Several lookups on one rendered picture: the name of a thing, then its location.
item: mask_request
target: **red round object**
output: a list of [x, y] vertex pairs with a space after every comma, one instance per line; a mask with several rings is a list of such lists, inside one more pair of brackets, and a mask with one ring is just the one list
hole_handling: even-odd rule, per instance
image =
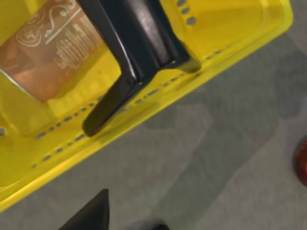
[[298, 179], [307, 187], [307, 140], [297, 148], [293, 163]]

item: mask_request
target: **gray tabletop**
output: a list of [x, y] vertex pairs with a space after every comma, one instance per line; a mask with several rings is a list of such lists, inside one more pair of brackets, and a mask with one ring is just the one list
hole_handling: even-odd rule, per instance
[[292, 4], [287, 34], [0, 214], [0, 229], [56, 230], [103, 188], [112, 230], [307, 229], [291, 167], [307, 135], [307, 0]]

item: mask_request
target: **yellow plastic container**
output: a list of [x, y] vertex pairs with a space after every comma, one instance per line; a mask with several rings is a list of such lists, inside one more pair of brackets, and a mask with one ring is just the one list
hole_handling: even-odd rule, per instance
[[[0, 1], [0, 44], [45, 1]], [[79, 70], [78, 81], [44, 105], [0, 74], [0, 128], [6, 130], [0, 136], [0, 211], [274, 39], [293, 20], [288, 0], [160, 1], [175, 33], [201, 60], [202, 69], [190, 75], [161, 71], [94, 138], [83, 134], [82, 122], [120, 75], [106, 47]]]

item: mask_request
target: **basket handle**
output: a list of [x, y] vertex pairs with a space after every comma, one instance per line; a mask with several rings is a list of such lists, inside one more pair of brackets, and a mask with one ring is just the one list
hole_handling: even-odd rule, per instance
[[83, 123], [92, 137], [162, 69], [201, 68], [176, 37], [159, 0], [79, 0], [118, 61], [121, 76]]

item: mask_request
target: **gray surface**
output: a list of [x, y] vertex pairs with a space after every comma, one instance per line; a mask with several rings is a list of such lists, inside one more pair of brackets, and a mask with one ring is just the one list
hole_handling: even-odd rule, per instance
[[291, 157], [307, 134], [306, 0], [295, 24], [205, 86], [0, 215], [1, 230], [55, 230], [102, 188], [111, 229], [305, 230]]

